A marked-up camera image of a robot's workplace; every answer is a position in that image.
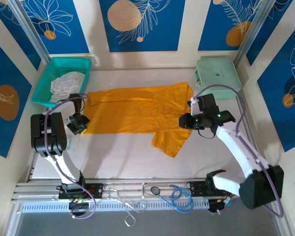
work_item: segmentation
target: plastic basket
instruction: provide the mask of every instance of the plastic basket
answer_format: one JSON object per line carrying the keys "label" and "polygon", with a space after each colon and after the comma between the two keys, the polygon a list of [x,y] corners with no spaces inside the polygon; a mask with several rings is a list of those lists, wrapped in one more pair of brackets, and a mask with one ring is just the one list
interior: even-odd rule
{"label": "plastic basket", "polygon": [[[199,91],[215,84],[228,85],[236,91],[240,91],[241,89],[241,83],[234,63],[229,58],[208,58],[199,60],[195,72],[195,81]],[[209,93],[212,93],[215,99],[230,99],[236,97],[233,91],[224,87],[208,88],[202,95]]]}
{"label": "plastic basket", "polygon": [[77,71],[85,74],[80,89],[80,93],[83,93],[89,80],[89,71],[91,64],[92,62],[89,59],[52,58],[44,74],[40,78],[40,81],[31,99],[32,102],[39,103],[48,108],[54,107],[56,105],[56,102],[49,101],[52,96],[50,92],[51,81],[72,71]]}

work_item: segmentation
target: metal bar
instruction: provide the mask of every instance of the metal bar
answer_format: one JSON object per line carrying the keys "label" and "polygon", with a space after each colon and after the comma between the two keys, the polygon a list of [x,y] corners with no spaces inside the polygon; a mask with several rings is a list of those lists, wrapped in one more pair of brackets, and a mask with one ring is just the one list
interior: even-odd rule
{"label": "metal bar", "polygon": [[274,3],[276,0],[262,0],[263,2],[260,5],[260,8],[251,23],[251,26],[244,37],[244,40],[239,47],[238,53],[234,60],[234,65],[237,68],[241,60],[246,56],[249,48],[251,47],[253,41],[255,40],[259,30],[261,29],[263,23],[265,22],[269,12],[273,8]]}
{"label": "metal bar", "polygon": [[7,2],[15,18],[18,20],[33,47],[36,49],[41,60],[47,65],[50,61],[49,53],[39,34],[37,33],[34,25],[32,24],[29,16],[22,7],[21,2],[19,0],[7,0]]}

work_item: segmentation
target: cable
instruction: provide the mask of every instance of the cable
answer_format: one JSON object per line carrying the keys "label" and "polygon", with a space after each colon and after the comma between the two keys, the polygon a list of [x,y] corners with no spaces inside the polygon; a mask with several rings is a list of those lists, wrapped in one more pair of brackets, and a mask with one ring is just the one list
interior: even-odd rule
{"label": "cable", "polygon": [[[165,202],[167,205],[173,207],[176,211],[178,211],[179,213],[182,214],[188,214],[189,212],[192,211],[193,209],[193,200],[191,197],[190,192],[188,191],[188,189],[186,188],[182,188],[182,187],[178,187],[177,185],[169,185],[170,187],[175,188],[172,192],[171,197],[169,198],[172,202],[168,202],[167,200],[165,200],[163,197],[159,197],[163,202]],[[175,200],[178,200],[179,198],[181,198],[182,196],[186,196],[189,198],[189,202],[187,205],[185,206],[177,206],[175,204]]]}
{"label": "cable", "polygon": [[245,142],[245,140],[241,137],[241,133],[239,132],[239,125],[240,125],[240,123],[242,122],[242,120],[244,119],[244,116],[245,116],[245,113],[246,113],[246,104],[245,104],[244,100],[242,99],[242,97],[240,96],[240,94],[239,94],[235,89],[233,89],[233,88],[230,87],[230,86],[227,86],[227,85],[220,85],[220,84],[210,85],[210,86],[204,88],[204,89],[201,90],[196,96],[194,96],[193,99],[197,99],[197,97],[198,97],[201,93],[203,93],[205,90],[207,90],[207,89],[209,89],[209,88],[211,88],[211,87],[225,87],[225,88],[228,88],[228,89],[232,90],[233,92],[235,92],[236,95],[238,96],[238,98],[239,98],[239,100],[240,100],[240,102],[241,102],[241,104],[242,104],[242,114],[241,114],[241,116],[240,116],[240,118],[239,118],[239,121],[238,121],[238,123],[237,123],[237,125],[236,125],[236,133],[237,133],[237,135],[238,135],[239,140],[242,142],[242,144],[245,146],[245,148],[247,148],[247,150],[248,150],[248,151],[250,152],[250,154],[253,156],[253,158],[255,159],[255,161],[256,161],[256,162],[258,163],[258,165],[261,167],[262,171],[265,173],[265,176],[266,176],[266,178],[267,178],[267,180],[268,180],[268,182],[269,182],[269,184],[270,184],[270,186],[271,186],[271,189],[272,189],[272,191],[273,191],[273,193],[274,193],[275,199],[276,199],[276,201],[277,201],[277,203],[278,203],[280,214],[276,213],[274,210],[272,210],[271,208],[269,208],[269,207],[266,206],[266,205],[264,205],[264,207],[265,207],[266,209],[268,209],[269,211],[271,211],[272,213],[274,213],[276,216],[282,218],[282,217],[284,216],[283,206],[282,206],[282,202],[281,202],[281,200],[280,200],[280,198],[279,198],[279,195],[278,195],[278,193],[277,193],[277,191],[276,191],[276,189],[275,189],[274,183],[273,183],[273,181],[272,181],[270,175],[269,175],[268,172],[266,171],[266,168],[264,167],[264,165],[263,165],[263,164],[261,163],[261,161],[258,159],[258,157],[257,157],[256,154],[254,153],[254,151],[250,148],[250,146],[249,146],[249,145]]}
{"label": "cable", "polygon": [[208,138],[208,137],[206,137],[206,136],[203,136],[202,134],[200,134],[200,129],[198,129],[198,134],[199,134],[201,137],[206,138],[206,139],[213,139],[213,138],[215,137],[215,134],[214,134],[213,137],[211,137],[211,138]]}
{"label": "cable", "polygon": [[60,103],[58,103],[56,106],[54,106],[52,109],[50,109],[46,115],[45,115],[45,121],[44,121],[44,142],[45,142],[45,149],[46,149],[46,152],[47,152],[47,155],[50,156],[55,164],[56,164],[56,167],[57,169],[59,170],[59,172],[67,179],[69,180],[70,182],[72,182],[73,184],[75,184],[76,186],[78,186],[79,188],[81,188],[84,192],[86,192],[91,198],[92,200],[94,201],[94,208],[91,212],[91,214],[87,215],[87,216],[84,216],[84,217],[77,217],[74,215],[73,213],[73,209],[71,209],[70,213],[72,215],[72,218],[74,219],[79,219],[79,220],[84,220],[84,219],[87,219],[87,218],[90,218],[94,213],[95,213],[95,209],[96,209],[96,200],[94,198],[94,196],[87,190],[85,189],[83,186],[81,186],[80,184],[78,184],[74,179],[72,179],[71,177],[67,176],[63,171],[62,169],[60,168],[58,162],[57,162],[57,159],[50,154],[49,150],[48,150],[48,141],[47,141],[47,120],[48,120],[48,116],[49,114],[56,108],[58,108],[59,106],[61,106],[62,104],[66,103],[66,102],[69,102],[69,101],[72,101],[72,100],[76,100],[76,99],[85,99],[87,98],[87,95],[86,94],[81,94],[82,96],[81,97],[73,97],[73,98],[68,98],[64,101],[61,101]]}

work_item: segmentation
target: blue cable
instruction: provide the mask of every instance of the blue cable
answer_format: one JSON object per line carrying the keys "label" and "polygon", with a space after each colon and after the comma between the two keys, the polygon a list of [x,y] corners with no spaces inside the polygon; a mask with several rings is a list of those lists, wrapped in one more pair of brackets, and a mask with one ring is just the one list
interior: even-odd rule
{"label": "blue cable", "polygon": [[[193,209],[193,200],[192,200],[192,197],[191,197],[191,193],[189,192],[188,189],[186,188],[182,188],[182,187],[178,187],[177,185],[169,185],[170,187],[173,187],[175,188],[172,192],[172,195],[171,197],[169,198],[172,203],[168,202],[167,200],[165,200],[163,197],[159,197],[163,202],[165,202],[167,205],[173,207],[176,211],[178,211],[179,213],[182,213],[182,214],[188,214],[192,211]],[[187,205],[185,206],[176,206],[175,204],[175,200],[178,200],[180,199],[182,196],[186,196],[189,198],[189,202]]]}

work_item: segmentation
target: purple cable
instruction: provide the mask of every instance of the purple cable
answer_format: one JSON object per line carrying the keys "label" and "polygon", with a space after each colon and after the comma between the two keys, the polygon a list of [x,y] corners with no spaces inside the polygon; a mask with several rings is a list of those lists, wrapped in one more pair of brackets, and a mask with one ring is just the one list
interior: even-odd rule
{"label": "purple cable", "polygon": [[276,201],[277,201],[277,203],[278,203],[280,214],[276,213],[275,211],[273,211],[271,208],[269,208],[269,207],[266,206],[266,205],[264,205],[264,207],[265,207],[266,209],[268,209],[269,211],[271,211],[271,212],[272,212],[273,214],[275,214],[276,216],[282,218],[283,215],[284,215],[284,212],[283,212],[283,206],[282,206],[282,202],[281,202],[281,200],[280,200],[280,198],[279,198],[279,195],[278,195],[278,193],[277,193],[277,191],[276,191],[276,189],[275,189],[274,183],[273,183],[273,181],[272,181],[270,175],[269,175],[268,172],[266,171],[266,168],[263,166],[263,164],[261,163],[261,161],[258,161],[258,160],[259,160],[258,157],[257,157],[256,154],[254,153],[254,151],[250,148],[250,146],[245,142],[245,140],[241,137],[241,133],[239,132],[239,125],[240,125],[240,123],[242,122],[242,120],[244,119],[244,116],[245,116],[245,113],[246,113],[246,104],[245,104],[244,100],[242,99],[242,97],[240,96],[240,94],[239,94],[235,89],[233,89],[232,87],[227,86],[227,85],[210,85],[210,86],[204,88],[203,90],[201,90],[196,96],[193,97],[193,99],[196,100],[197,97],[198,97],[201,93],[203,93],[205,90],[207,90],[207,89],[209,89],[209,88],[211,88],[211,87],[225,87],[225,88],[228,88],[228,89],[232,90],[233,92],[235,92],[236,95],[238,96],[238,98],[240,99],[240,102],[241,102],[241,104],[242,104],[242,114],[241,114],[241,116],[240,116],[240,118],[239,118],[239,121],[238,121],[238,123],[237,123],[237,125],[236,125],[236,133],[237,133],[237,135],[238,135],[239,140],[242,142],[242,144],[245,146],[245,148],[247,148],[247,150],[250,152],[250,154],[254,157],[255,161],[256,161],[256,162],[258,163],[258,165],[261,167],[262,171],[265,173],[265,176],[266,176],[267,180],[269,181],[269,184],[270,184],[271,189],[272,189],[272,191],[273,191],[273,193],[274,193],[275,199],[276,199]]}
{"label": "purple cable", "polygon": [[72,182],[73,184],[75,184],[76,186],[78,186],[79,188],[81,188],[84,192],[86,192],[91,198],[92,200],[94,201],[94,208],[91,212],[91,214],[87,215],[87,216],[84,216],[84,217],[77,217],[73,214],[73,209],[71,210],[71,215],[74,219],[79,219],[79,220],[84,220],[84,219],[87,219],[87,218],[90,218],[94,213],[95,213],[95,209],[96,209],[96,200],[94,198],[94,196],[86,189],[84,188],[83,186],[81,186],[80,184],[78,184],[74,179],[72,179],[71,177],[67,176],[63,171],[62,169],[60,168],[58,162],[57,162],[57,159],[52,156],[48,150],[48,142],[47,142],[47,119],[48,119],[48,116],[49,114],[54,110],[56,109],[57,107],[61,106],[62,104],[66,103],[66,102],[69,102],[69,101],[72,101],[72,100],[76,100],[76,99],[84,99],[84,98],[87,98],[87,95],[84,94],[83,97],[73,97],[73,98],[68,98],[64,101],[61,101],[60,103],[58,103],[56,106],[54,106],[52,109],[50,109],[46,115],[45,115],[45,121],[44,121],[44,141],[45,141],[45,149],[46,149],[46,152],[47,152],[47,155],[50,156],[56,163],[56,167],[57,169],[59,170],[59,172],[67,179],[69,180],[70,182]]}

